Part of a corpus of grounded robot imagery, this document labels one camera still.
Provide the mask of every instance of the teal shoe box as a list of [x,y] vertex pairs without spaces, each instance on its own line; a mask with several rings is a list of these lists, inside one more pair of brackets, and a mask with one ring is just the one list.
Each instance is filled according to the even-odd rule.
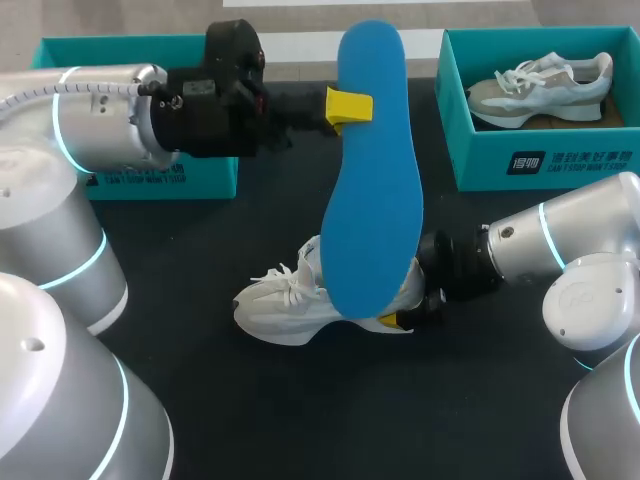
[[[611,54],[624,128],[476,131],[465,89],[554,51],[571,60]],[[436,98],[461,191],[576,188],[640,173],[640,39],[631,27],[447,30]]]
[[[33,68],[154,63],[164,69],[199,65],[204,35],[43,38]],[[180,155],[167,171],[98,173],[87,181],[91,200],[234,198],[237,158]]]

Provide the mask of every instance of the black table surface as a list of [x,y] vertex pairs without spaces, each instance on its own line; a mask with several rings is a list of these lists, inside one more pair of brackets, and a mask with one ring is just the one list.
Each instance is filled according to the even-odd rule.
[[[433,80],[409,93],[425,231],[460,234],[558,193],[458,193]],[[233,200],[95,204],[130,291],[101,340],[167,409],[172,478],[570,479],[560,412],[585,372],[544,325],[548,285],[449,305],[413,335],[339,322],[291,348],[235,325],[233,297],[295,268],[338,175],[338,139],[293,142],[241,160]]]

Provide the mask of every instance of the screw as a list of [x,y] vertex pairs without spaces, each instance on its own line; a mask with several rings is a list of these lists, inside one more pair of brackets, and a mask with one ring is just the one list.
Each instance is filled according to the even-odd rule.
[[182,97],[180,95],[176,95],[175,97],[173,97],[171,99],[171,109],[172,110],[179,110],[180,108],[182,108],[183,104],[184,104],[184,100],[182,99]]
[[27,338],[20,342],[22,349],[27,352],[41,352],[44,350],[44,343],[39,338]]
[[502,232],[500,232],[500,236],[502,238],[509,238],[511,235],[513,235],[514,230],[513,227],[507,227],[504,230],[502,230]]

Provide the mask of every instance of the cable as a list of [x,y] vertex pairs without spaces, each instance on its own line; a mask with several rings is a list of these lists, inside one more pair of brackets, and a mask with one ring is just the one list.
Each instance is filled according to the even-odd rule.
[[36,98],[48,97],[55,94],[102,93],[104,95],[111,94],[138,97],[140,96],[139,89],[140,84],[138,83],[55,83],[32,90],[24,90],[5,97],[0,100],[0,115]]

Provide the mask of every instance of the shoe sole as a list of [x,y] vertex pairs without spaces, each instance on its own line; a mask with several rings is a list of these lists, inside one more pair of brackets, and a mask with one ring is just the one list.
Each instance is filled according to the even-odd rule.
[[[377,318],[365,318],[361,320],[335,320],[337,322],[351,322],[354,325],[358,325],[359,327],[367,330],[368,332],[373,333],[388,333],[388,334],[400,334],[400,333],[412,333],[413,330],[402,330],[398,328],[391,328],[381,324]],[[247,334],[251,335],[258,340],[262,340],[263,342],[273,343],[276,345],[283,345],[288,347],[299,347],[301,345],[306,345],[309,341],[322,330],[324,327],[333,322],[325,323],[324,325],[319,326],[318,328],[307,330],[304,332],[297,333],[273,333],[268,334],[264,332],[255,332],[252,329],[242,322],[236,320],[238,326]]]
[[373,97],[373,120],[342,129],[342,165],[322,222],[322,271],[336,309],[371,318],[391,303],[422,233],[407,67],[394,27],[366,21],[338,49],[338,87]]
[[484,122],[495,125],[496,127],[507,129],[520,128],[527,120],[535,115],[552,115],[571,122],[595,122],[602,118],[602,111],[599,103],[595,103],[593,105],[545,107],[519,117],[498,117],[485,115],[473,110],[470,111],[474,116]]

